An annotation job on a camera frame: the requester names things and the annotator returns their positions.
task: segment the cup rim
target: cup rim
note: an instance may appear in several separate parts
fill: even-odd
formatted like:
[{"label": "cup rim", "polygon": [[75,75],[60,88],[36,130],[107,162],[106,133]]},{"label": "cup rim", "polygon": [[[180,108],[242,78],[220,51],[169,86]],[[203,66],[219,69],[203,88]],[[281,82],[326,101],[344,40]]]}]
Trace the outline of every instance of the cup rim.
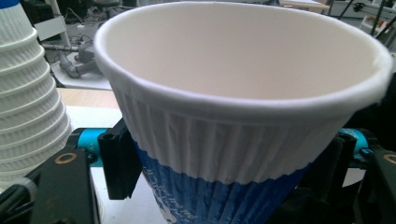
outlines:
[{"label": "cup rim", "polygon": [[22,139],[22,140],[19,141],[19,142],[13,142],[13,143],[9,143],[9,144],[7,144],[7,145],[0,146],[0,150],[6,150],[6,149],[9,148],[9,147],[20,146],[20,145],[26,144],[27,142],[30,142],[30,141],[33,141],[33,140],[37,139],[37,138],[40,137],[41,135],[43,135],[43,134],[49,132],[49,131],[50,131],[53,127],[55,127],[56,125],[59,125],[59,123],[61,123],[61,122],[62,122],[62,119],[64,119],[65,117],[68,118],[67,113],[66,113],[66,108],[65,108],[65,106],[64,106],[64,111],[63,111],[62,115],[59,116],[59,118],[58,118],[57,120],[55,120],[55,122],[53,122],[49,127],[47,127],[46,129],[44,129],[44,130],[41,131],[40,133],[37,133],[37,134],[35,134],[35,135],[32,135],[32,136],[30,136],[30,137],[28,137],[28,138]]},{"label": "cup rim", "polygon": [[22,106],[20,106],[20,107],[14,108],[14,109],[1,112],[1,113],[0,113],[0,118],[3,118],[3,117],[6,117],[6,116],[9,116],[9,115],[11,115],[11,114],[15,114],[15,113],[21,112],[22,110],[25,110],[25,109],[28,109],[28,108],[30,108],[30,107],[32,107],[32,106],[35,106],[35,105],[37,105],[37,104],[40,104],[43,100],[47,99],[47,97],[49,97],[49,96],[50,96],[51,94],[53,94],[55,91],[56,91],[56,83],[55,83],[55,81],[54,81],[53,84],[52,84],[52,86],[51,86],[51,88],[50,88],[50,90],[49,90],[48,92],[46,92],[44,95],[42,95],[40,98],[38,98],[38,99],[36,99],[36,100],[30,102],[29,104],[22,105]]},{"label": "cup rim", "polygon": [[[366,40],[367,44],[370,46],[369,48],[373,48],[373,53],[376,54],[376,60],[373,65],[375,71],[371,77],[362,82],[333,93],[301,99],[256,100],[207,95],[177,90],[156,84],[126,71],[126,69],[115,63],[107,54],[106,34],[111,32],[113,25],[127,20],[136,13],[150,12],[158,8],[179,5],[194,6],[214,4],[228,7],[231,5],[239,7],[266,7],[267,10],[279,10],[296,14],[299,17],[304,16],[311,17],[313,20],[328,21],[342,28],[343,31],[348,32],[349,35],[364,38]],[[118,94],[117,87],[120,86],[123,89],[121,92],[133,96],[137,101],[144,102],[147,105],[153,105],[156,108],[183,116],[223,122],[291,124],[315,122],[322,119],[335,119],[338,117],[350,117],[356,110],[366,107],[367,102],[379,102],[385,95],[386,88],[391,78],[391,57],[388,50],[377,40],[371,38],[363,31],[344,24],[339,20],[319,16],[311,12],[281,7],[253,6],[223,2],[177,2],[141,7],[121,14],[106,22],[101,29],[98,30],[94,45],[98,66],[103,70],[104,75],[113,82],[112,87],[116,95]],[[121,76],[113,78],[110,74],[120,74]],[[134,87],[127,88],[128,82],[133,82]]]},{"label": "cup rim", "polygon": [[53,113],[57,109],[57,107],[61,104],[61,102],[62,102],[61,97],[58,97],[58,99],[55,102],[55,104],[49,110],[47,110],[45,113],[41,114],[40,116],[38,116],[35,119],[31,119],[31,120],[29,120],[27,122],[24,122],[24,123],[20,124],[20,125],[13,126],[13,127],[6,128],[6,129],[0,129],[0,135],[3,134],[3,133],[15,132],[15,131],[17,131],[17,130],[19,130],[21,128],[24,128],[25,126],[30,126],[31,124],[36,123],[38,120],[44,119],[45,117],[47,117],[51,113]]},{"label": "cup rim", "polygon": [[[3,176],[21,174],[21,173],[24,173],[24,172],[26,172],[26,171],[30,171],[30,170],[32,170],[32,169],[35,169],[35,168],[36,168],[37,166],[39,166],[39,165],[40,165],[40,164],[36,164],[36,165],[29,166],[29,167],[26,167],[26,168],[23,168],[23,169],[20,169],[20,170],[2,171],[2,172],[0,172],[0,178],[3,177]],[[2,182],[8,183],[8,181],[0,180],[0,184],[1,184]]]},{"label": "cup rim", "polygon": [[39,148],[39,149],[37,149],[37,150],[28,152],[28,153],[26,153],[26,154],[17,156],[17,157],[2,159],[2,160],[0,160],[0,164],[7,163],[7,162],[12,162],[12,161],[18,161],[18,160],[24,159],[24,158],[26,158],[26,157],[30,157],[30,156],[32,156],[32,155],[34,155],[34,154],[37,154],[37,153],[39,153],[39,152],[41,152],[41,151],[43,151],[43,150],[49,149],[50,147],[52,147],[53,145],[55,145],[58,141],[60,141],[63,137],[65,137],[65,136],[67,135],[67,133],[68,133],[69,130],[70,130],[70,128],[69,128],[70,123],[71,123],[71,120],[70,120],[69,117],[67,117],[67,126],[66,126],[66,128],[63,130],[63,132],[62,132],[61,134],[59,134],[59,136],[56,137],[54,140],[52,140],[51,142],[49,142],[48,144],[46,144],[45,146],[43,146],[43,147],[41,147],[41,148]]},{"label": "cup rim", "polygon": [[20,70],[30,66],[32,63],[36,63],[37,61],[43,59],[45,53],[46,53],[46,51],[44,50],[44,48],[42,46],[40,46],[40,52],[34,58],[32,58],[31,60],[26,61],[24,63],[17,64],[15,66],[0,70],[0,77],[8,75],[8,74],[16,72],[16,71],[20,71]]},{"label": "cup rim", "polygon": [[50,74],[50,66],[47,64],[46,71],[41,76],[39,76],[35,80],[33,80],[33,81],[29,82],[29,83],[26,83],[26,84],[24,84],[22,86],[19,86],[19,87],[15,88],[15,89],[12,89],[12,90],[9,90],[9,91],[0,92],[0,98],[15,94],[15,93],[18,93],[18,92],[21,92],[21,91],[25,91],[26,89],[29,89],[32,86],[34,86],[37,83],[39,83],[42,80],[44,80],[46,77],[49,76],[49,74]]},{"label": "cup rim", "polygon": [[0,53],[1,52],[5,52],[5,51],[9,51],[12,49],[17,49],[20,48],[22,46],[25,46],[27,44],[29,44],[30,42],[33,42],[34,40],[37,39],[38,33],[37,30],[35,28],[32,28],[33,32],[31,34],[29,34],[27,37],[25,37],[22,40],[18,40],[12,43],[8,43],[5,45],[0,45]]}]

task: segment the stack of paper cups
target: stack of paper cups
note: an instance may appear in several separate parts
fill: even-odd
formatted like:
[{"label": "stack of paper cups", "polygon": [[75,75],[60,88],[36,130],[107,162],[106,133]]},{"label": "stack of paper cups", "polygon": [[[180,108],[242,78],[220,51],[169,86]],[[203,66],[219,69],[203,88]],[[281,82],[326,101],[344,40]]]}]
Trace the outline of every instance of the stack of paper cups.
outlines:
[{"label": "stack of paper cups", "polygon": [[18,0],[0,2],[0,189],[62,149],[69,117]]}]

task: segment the white paper cup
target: white paper cup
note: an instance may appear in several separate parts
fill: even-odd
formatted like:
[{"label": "white paper cup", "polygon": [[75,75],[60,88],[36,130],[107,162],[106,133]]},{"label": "white paper cup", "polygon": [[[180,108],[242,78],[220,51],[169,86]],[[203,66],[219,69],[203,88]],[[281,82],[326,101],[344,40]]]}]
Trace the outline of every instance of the white paper cup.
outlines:
[{"label": "white paper cup", "polygon": [[64,148],[69,135],[70,130],[65,128],[59,136],[55,139],[50,139],[50,142],[46,146],[39,148],[38,150],[18,157],[0,160],[0,172],[20,170],[45,161],[50,156]]},{"label": "white paper cup", "polygon": [[0,46],[0,70],[19,66],[41,53],[42,47],[37,42],[37,32],[28,38],[6,46]]},{"label": "white paper cup", "polygon": [[2,193],[4,190],[9,188],[10,186],[11,186],[11,182],[0,181],[0,193]]},{"label": "white paper cup", "polygon": [[53,77],[46,77],[44,80],[33,81],[23,88],[0,93],[0,113],[29,105],[54,88],[56,83]]},{"label": "white paper cup", "polygon": [[12,182],[19,177],[23,177],[33,171],[37,166],[38,165],[34,165],[20,170],[0,172],[0,184],[4,182]]},{"label": "white paper cup", "polygon": [[21,139],[9,145],[0,146],[0,158],[9,159],[19,157],[27,153],[45,147],[53,139],[63,135],[64,132],[72,132],[70,118],[64,114],[58,121],[52,123],[47,129],[29,138]]},{"label": "white paper cup", "polygon": [[57,123],[66,114],[66,108],[62,102],[58,102],[41,116],[30,119],[23,124],[0,129],[0,146],[20,142],[23,139],[34,136],[48,129],[53,123]]},{"label": "white paper cup", "polygon": [[61,103],[61,95],[56,91],[49,91],[43,98],[25,106],[14,113],[0,114],[0,130],[18,127],[26,122],[42,117],[44,114]]},{"label": "white paper cup", "polygon": [[33,32],[32,24],[18,0],[0,2],[0,24],[0,47],[19,42]]},{"label": "white paper cup", "polygon": [[169,223],[265,222],[391,69],[356,28],[248,4],[134,9],[95,49]]},{"label": "white paper cup", "polygon": [[37,54],[34,58],[31,58],[29,61],[25,61],[21,64],[18,64],[17,66],[9,67],[7,69],[1,69],[0,70],[0,77],[7,76],[7,75],[12,75],[14,73],[18,73],[24,69],[30,69],[35,63],[44,60],[44,55],[46,51],[44,48],[40,48],[40,53]]},{"label": "white paper cup", "polygon": [[31,73],[26,71],[24,76],[2,76],[0,77],[2,81],[4,80],[6,83],[9,82],[9,85],[6,88],[3,88],[3,91],[0,91],[0,95],[12,94],[15,91],[25,90],[29,88],[32,83],[37,83],[43,81],[45,78],[50,76],[50,65],[47,63],[43,64],[45,66],[44,72],[40,75],[36,75],[35,71],[31,70]]}]

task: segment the blue cup bottom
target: blue cup bottom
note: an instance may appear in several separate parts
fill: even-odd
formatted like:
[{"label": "blue cup bottom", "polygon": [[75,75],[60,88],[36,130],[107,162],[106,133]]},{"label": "blue cup bottom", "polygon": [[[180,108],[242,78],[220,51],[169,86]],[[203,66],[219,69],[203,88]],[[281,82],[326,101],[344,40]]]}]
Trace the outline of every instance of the blue cup bottom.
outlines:
[{"label": "blue cup bottom", "polygon": [[173,171],[137,150],[143,173],[168,223],[264,223],[295,188],[307,167],[248,184],[207,182]]},{"label": "blue cup bottom", "polygon": [[0,9],[8,8],[8,7],[15,7],[19,3],[20,3],[19,0],[1,0],[0,1]]}]

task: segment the white ribbed cup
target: white ribbed cup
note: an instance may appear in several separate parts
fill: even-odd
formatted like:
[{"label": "white ribbed cup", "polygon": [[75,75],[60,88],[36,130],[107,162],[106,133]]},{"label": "white ribbed cup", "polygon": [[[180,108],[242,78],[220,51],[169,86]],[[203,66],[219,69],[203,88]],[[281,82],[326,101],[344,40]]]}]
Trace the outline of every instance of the white ribbed cup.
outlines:
[{"label": "white ribbed cup", "polygon": [[64,133],[70,134],[71,132],[72,127],[69,117],[63,114],[63,117],[58,119],[57,122],[51,124],[39,133],[28,138],[21,139],[19,142],[0,146],[0,158],[10,159],[31,153],[45,147],[48,143],[53,141],[53,139],[57,139],[59,136],[67,138],[67,134]]},{"label": "white ribbed cup", "polygon": [[0,48],[20,42],[34,32],[21,4],[15,0],[2,0],[0,24]]},{"label": "white ribbed cup", "polygon": [[95,48],[169,223],[265,222],[353,113],[380,102],[391,69],[359,29],[248,4],[134,9]]},{"label": "white ribbed cup", "polygon": [[69,123],[69,120],[66,123],[60,123],[64,126],[64,130],[59,132],[59,135],[54,139],[50,139],[49,143],[42,148],[20,156],[0,160],[0,172],[20,170],[37,165],[61,150],[70,135]]},{"label": "white ribbed cup", "polygon": [[6,91],[13,91],[17,88],[23,88],[43,76],[50,73],[50,65],[44,57],[40,55],[35,60],[29,61],[30,64],[20,68],[14,67],[8,69],[7,72],[0,72],[0,94]]},{"label": "white ribbed cup", "polygon": [[29,105],[55,88],[55,86],[55,80],[48,75],[46,78],[32,81],[22,88],[0,93],[0,113],[6,113],[9,110]]},{"label": "white ribbed cup", "polygon": [[0,46],[0,71],[19,66],[42,52],[37,43],[37,32],[20,42]]}]

